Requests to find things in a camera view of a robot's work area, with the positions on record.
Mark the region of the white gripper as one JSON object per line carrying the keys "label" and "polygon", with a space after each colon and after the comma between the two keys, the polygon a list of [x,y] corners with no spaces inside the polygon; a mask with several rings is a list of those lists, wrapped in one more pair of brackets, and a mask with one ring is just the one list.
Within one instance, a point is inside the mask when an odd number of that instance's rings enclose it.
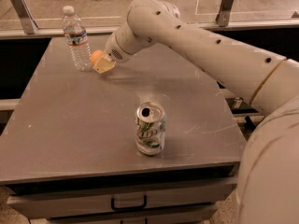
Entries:
{"label": "white gripper", "polygon": [[102,54],[93,65],[93,69],[103,74],[113,69],[117,63],[125,63],[137,53],[137,45],[133,33],[114,32],[105,44],[106,54]]}

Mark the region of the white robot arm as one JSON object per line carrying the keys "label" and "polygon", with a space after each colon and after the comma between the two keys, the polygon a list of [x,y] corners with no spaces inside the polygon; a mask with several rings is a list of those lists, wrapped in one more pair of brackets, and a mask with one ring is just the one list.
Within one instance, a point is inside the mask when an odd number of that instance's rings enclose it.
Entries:
{"label": "white robot arm", "polygon": [[299,63],[189,25],[170,3],[134,0],[93,69],[105,73],[156,43],[264,115],[243,152],[235,224],[299,224]]}

